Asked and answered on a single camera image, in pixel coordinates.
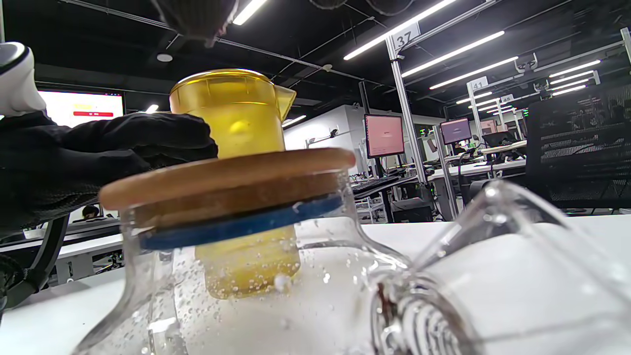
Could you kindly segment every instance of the monitor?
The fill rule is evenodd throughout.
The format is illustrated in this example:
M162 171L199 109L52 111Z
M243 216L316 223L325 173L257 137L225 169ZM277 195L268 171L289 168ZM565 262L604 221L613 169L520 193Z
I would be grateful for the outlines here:
M471 139L471 127L469 119L466 118L443 122L440 124L440 130L445 144Z
M403 120L399 116L365 115L368 158L403 154Z
M75 127L99 119L122 116L123 100L118 93L39 91L48 116L59 126Z

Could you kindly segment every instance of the black glove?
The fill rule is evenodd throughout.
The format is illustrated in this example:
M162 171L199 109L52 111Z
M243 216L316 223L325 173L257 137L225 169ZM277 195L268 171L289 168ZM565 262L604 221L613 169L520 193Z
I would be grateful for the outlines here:
M77 127L43 112L0 120L0 237L95 203L112 181L217 158L210 128L190 115L136 113Z

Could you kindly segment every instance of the black mesh chair back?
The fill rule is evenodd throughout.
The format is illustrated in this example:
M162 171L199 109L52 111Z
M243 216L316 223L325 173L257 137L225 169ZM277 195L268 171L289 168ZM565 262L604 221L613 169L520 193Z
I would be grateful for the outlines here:
M631 80L530 107L528 188L558 208L631 207Z

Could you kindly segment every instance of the ceiling light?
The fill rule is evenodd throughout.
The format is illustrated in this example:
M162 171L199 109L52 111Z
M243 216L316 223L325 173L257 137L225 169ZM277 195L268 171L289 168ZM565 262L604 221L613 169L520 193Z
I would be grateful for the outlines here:
M588 66L592 66L592 65L596 65L596 64L600 64L600 63L601 63L601 61L600 61L600 60L597 60L597 61L589 62L589 63L587 63L587 64L583 64L583 65L575 66L575 67L574 67L574 68L572 68L572 69L563 70L563 71L561 71L561 72L559 72L559 73L552 74L552 75L550 75L550 78L554 78L555 76L559 76L559 75L563 75L563 74L571 73L571 72L573 72L573 71L577 71L577 70L579 70L579 69L583 69L583 68L586 68L586 67L588 67Z
M502 110L506 110L506 109L512 109L512 106L506 106L506 107L502 107ZM495 111L499 111L500 109L494 109L494 110L490 110L487 111L487 114L491 113L491 112L495 112Z
M390 31L382 34L381 36L379 36L377 38L375 38L374 40L371 40L370 42L364 44L363 46L359 47L358 49L355 49L349 55L344 57L344 60L347 61L347 60L349 60L351 58L357 57L358 55L360 55L361 53L367 51L368 49L373 48L377 44L380 44L383 40L388 38L388 36L392 36L395 33L398 33L401 30L404 30L408 26L410 26L410 25L412 25L412 24L414 24L416 22L419 22L420 20L430 16L431 14L435 13L436 11L444 8L445 6L447 6L447 5L451 4L451 3L455 3L456 1L457 0L443 0L443 1L439 2L438 4L432 6L431 8L428 8L427 10L423 11L422 13L410 18L408 21L405 21L404 23L398 25L397 27L394 27Z
M552 82L550 83L550 85L554 85L554 84L562 83L562 82L564 82L564 81L568 81L568 80L572 80L572 79L580 78L580 77L582 77L583 75L591 74L591 73L593 73L593 72L594 72L593 70L590 70L590 71L586 71L585 73L581 73L581 74L576 74L576 75L568 76L567 78L563 78L563 79L559 79L559 80L552 81Z
M173 56L167 53L159 53L156 58L163 63L168 63L173 60Z
M158 105L151 105L149 106L149 108L147 108L147 110L145 110L144 113L146 114L153 114L158 110Z
M494 109L497 108L497 105L493 105L493 106L488 106L488 107L482 107L481 109L478 109L478 111L482 112L482 111L486 111L486 110L490 110L490 109Z
M485 97L485 96L489 96L489 95L493 95L493 92L489 91L489 92L485 92L485 93L481 93L478 96L474 96L474 99L479 99L480 97ZM456 105L459 104L463 104L465 102L471 102L471 99L464 99L464 100L460 100L456 102Z
M476 107L478 107L478 106L482 106L482 105L490 104L491 102L495 102L495 101L497 101L497 99L491 99L491 100L489 100L489 101L484 101L484 102L476 102L475 106L476 106Z
M584 89L586 87L587 87L587 85L581 85L579 87L575 87L575 88L571 88L571 89L567 89L567 90L563 90L563 91L558 91L558 92L553 93L552 96L563 95L564 93L577 91L577 90L580 90L580 89Z
M519 57L512 57L512 58L506 59L505 61L501 61L501 62L499 62L499 63L495 63L495 64L493 64L493 65L489 65L489 66L487 66L487 67L484 67L484 68L482 68L482 69L478 69L478 70L476 70L476 71L472 71L472 72L470 72L469 74L465 74L465 75L462 75L462 76L458 76L457 78L454 78L454 79L451 79L451 80L447 80L447 81L445 81L444 83L440 83L440 84L438 84L438 85L434 85L434 86L430 87L430 89L431 89L431 90L433 90L433 89L435 89L435 88L443 87L443 86L445 86L445 85L447 85L447 84L451 84L451 83L453 83L453 82L455 82L455 81L462 80L462 79L464 79L464 78L468 78L468 77L473 76L473 75L475 75L475 74L480 74L480 73L482 73L483 71L487 71L487 70L489 70L489 69L493 69L493 68L495 68L495 67L497 67L497 66L500 66L500 65L503 65L503 64L506 64L506 63L514 62L514 61L516 61L516 60L518 60L518 59L519 59Z
M512 112L513 110L514 110L514 109L510 109L510 110L502 111L502 114L507 114L507 113L509 113L509 112ZM496 113L494 113L494 114L493 114L493 116L499 116L499 115L500 115L500 113L499 113L499 112L496 112Z
M301 120L303 120L303 119L305 119L305 118L307 118L307 116L306 116L306 115L302 115L302 116L300 116L300 117L298 117L298 118L296 118L296 119L286 119L286 120L285 120L285 122L283 123L283 127L287 127L287 126L289 126L290 124L294 124L294 123L296 123L296 122L298 122L298 121L301 121Z
M548 89L548 90L549 90L549 91L554 91L554 90L558 90L558 89L560 89L560 88L569 88L569 87L573 87L574 85L578 85L578 84L580 84L580 83L585 83L585 82L587 82L587 81L589 81L589 79L583 79L583 80L575 81L575 82L573 82L573 83L571 83L571 84L561 85L561 86L559 86L559 87L551 88L551 89Z
M245 8L243 9L243 11L241 11L241 13L239 15L237 15L237 17L235 18L235 20L232 22L235 25L243 25L250 17L252 17L252 15L254 15L254 13L261 8L261 6L263 6L263 4L266 2L267 0L252 0L250 1L250 3L248 5L245 6Z
M419 65L419 66L417 66L416 68L414 68L414 69L412 69L412 70L408 70L408 71L406 71L405 73L403 73L403 75L401 75L401 76L402 76L403 78L405 78L406 76L410 76L410 75L412 75L412 74L414 74L414 73L418 73L419 71L421 71L421 70L423 70L423 69L427 69L427 68L429 68L429 67L431 67L431 66L433 66L433 65L435 65L435 64L437 64L437 63L440 63L440 62L446 61L447 59L449 59L449 58L451 58L451 57L455 57L455 56L457 56L457 55L458 55L458 54L460 54L460 53L464 53L464 52L466 52L466 51L468 51L468 50L470 50L470 49L473 49L473 48L475 48L475 47L478 47L479 45L482 45L482 44L484 44L484 43L487 43L487 42L488 42L488 41L490 41L490 40L494 40L494 39L496 39L497 37L502 36L503 34L504 34L504 31L497 32L497 33L496 33L496 34L494 34L494 35L490 35L490 36L488 36L488 37L486 37L486 38L483 38L483 39L481 39L481 40L479 40L479 41L477 41L477 42L473 42L473 43L472 43L472 44L470 44L470 45L466 45L466 46L464 46L464 47L462 47L462 48L460 48L460 49L457 49L457 50L455 50L455 51L453 51L453 52L451 52L451 53L449 53L449 54L445 54L445 55L444 55L444 56L442 56L442 57L438 57L438 58L434 59L433 61L429 61L429 62L427 62L427 63L425 63L425 64L423 64L423 65Z

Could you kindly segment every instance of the blue silicone ring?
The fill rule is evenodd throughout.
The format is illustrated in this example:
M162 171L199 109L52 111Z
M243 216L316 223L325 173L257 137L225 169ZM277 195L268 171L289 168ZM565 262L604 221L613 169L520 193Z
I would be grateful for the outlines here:
M342 206L338 195L296 203L293 206L231 220L209 222L198 226L174 228L166 231L144 232L138 235L140 247L145 250L170 250L203 245L254 233L289 226L303 220L319 218Z

